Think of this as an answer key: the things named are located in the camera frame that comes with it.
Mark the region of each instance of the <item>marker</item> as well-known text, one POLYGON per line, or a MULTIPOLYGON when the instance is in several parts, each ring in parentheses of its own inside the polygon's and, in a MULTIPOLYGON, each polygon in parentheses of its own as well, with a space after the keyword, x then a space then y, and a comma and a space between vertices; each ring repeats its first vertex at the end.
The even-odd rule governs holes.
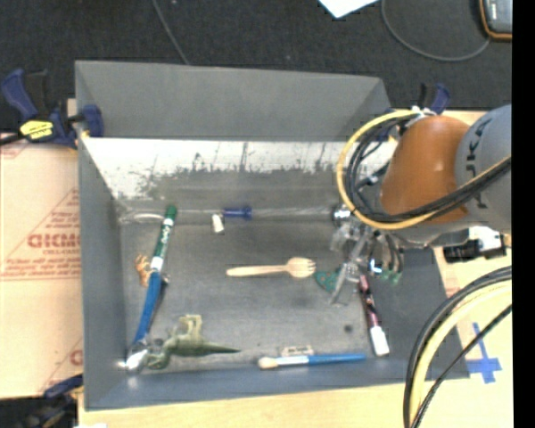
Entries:
POLYGON ((370 285, 364 274, 361 274, 358 278, 358 294, 365 308, 366 322, 371 343, 373 344, 374 354, 377 357, 389 355, 391 348, 389 347, 386 334, 376 311, 375 298, 371 293, 370 285))
POLYGON ((339 353, 328 355, 297 355, 290 357, 263 357, 258 360, 260 369, 275 369, 280 366, 300 365, 330 365, 332 363, 347 363, 350 361, 362 361, 366 359, 364 353, 339 353))
POLYGON ((175 225, 175 219, 177 217, 177 208, 175 206, 169 206, 167 212, 160 224, 159 240, 154 248, 154 253, 151 260, 151 277, 149 277, 149 286, 144 298, 143 312, 141 313, 141 319, 139 326, 136 329, 135 339, 133 343, 136 344, 144 340, 148 330, 151 326, 152 316, 156 305, 159 302, 161 295, 161 270, 164 263, 164 259, 167 255, 167 249, 169 248, 169 239, 172 228, 175 225))

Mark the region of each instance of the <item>green object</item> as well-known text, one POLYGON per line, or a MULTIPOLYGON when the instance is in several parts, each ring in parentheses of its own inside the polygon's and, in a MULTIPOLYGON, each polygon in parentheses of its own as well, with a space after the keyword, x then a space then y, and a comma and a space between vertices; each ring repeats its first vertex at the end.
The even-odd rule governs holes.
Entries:
POLYGON ((145 364, 150 369, 164 369, 169 365, 170 357, 204 357, 213 353, 236 353, 239 349, 206 341, 201 335, 202 317, 186 315, 179 319, 183 331, 175 329, 162 344, 159 352, 149 352, 145 364))
POLYGON ((167 212, 164 215, 162 224, 160 225, 159 240, 154 248, 154 253, 151 260, 151 268, 157 271, 162 270, 162 264, 167 255, 167 248, 169 247, 170 233, 175 225, 177 218, 176 206, 169 206, 167 212))
POLYGON ((340 270, 336 271, 317 271, 313 277, 317 283, 325 289, 326 292, 333 293, 337 285, 337 276, 340 270))

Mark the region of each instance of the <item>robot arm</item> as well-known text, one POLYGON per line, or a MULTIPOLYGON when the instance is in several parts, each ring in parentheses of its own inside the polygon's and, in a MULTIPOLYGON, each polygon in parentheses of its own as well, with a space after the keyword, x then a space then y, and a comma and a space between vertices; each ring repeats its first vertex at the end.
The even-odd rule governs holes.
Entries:
POLYGON ((345 146, 336 170, 351 215, 350 239, 370 240, 359 262, 371 272, 388 267, 387 273, 400 273, 397 249, 457 249, 469 244, 476 227, 510 236, 510 169, 511 105, 472 126, 418 111, 395 111, 365 124, 345 146), (366 154, 385 132, 398 141, 390 161, 371 177, 362 176, 366 154), (360 226, 366 231, 352 233, 360 226))

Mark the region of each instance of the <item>green marker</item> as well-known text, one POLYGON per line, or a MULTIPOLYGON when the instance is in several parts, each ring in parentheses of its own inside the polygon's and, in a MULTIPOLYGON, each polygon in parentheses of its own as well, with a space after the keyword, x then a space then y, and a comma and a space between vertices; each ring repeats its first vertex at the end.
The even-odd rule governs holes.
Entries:
POLYGON ((159 241, 157 241, 157 245, 154 248, 151 269, 156 269, 159 272, 162 270, 162 265, 167 255, 167 248, 169 247, 170 232, 175 225, 176 218, 177 208, 175 206, 169 206, 160 225, 159 241))

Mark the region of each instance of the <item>gray bin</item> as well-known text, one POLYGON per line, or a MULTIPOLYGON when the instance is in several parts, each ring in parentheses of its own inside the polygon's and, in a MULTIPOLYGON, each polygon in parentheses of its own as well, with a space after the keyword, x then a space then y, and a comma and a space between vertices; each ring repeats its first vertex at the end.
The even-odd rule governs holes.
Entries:
MULTIPOLYGON (((244 398, 402 382, 422 324, 444 299, 432 254, 407 253, 396 287, 374 284, 392 353, 374 358, 360 302, 329 303, 314 279, 234 280, 227 268, 312 258, 335 270, 333 167, 345 140, 383 114, 378 78, 132 62, 77 62, 78 107, 97 104, 105 136, 79 144, 85 331, 85 406, 133 407, 244 398), (152 325, 166 337, 184 314, 199 314, 206 339, 236 354, 173 358, 164 372, 126 374, 144 303, 133 260, 152 254, 158 220, 178 207, 165 272, 166 297, 152 325), (253 220, 211 214, 249 205, 253 220), (284 346, 317 353, 364 352, 363 363, 260 371, 257 360, 284 346)), ((457 337, 441 351, 455 355, 457 337)), ((459 368, 459 375, 465 370, 459 368)))

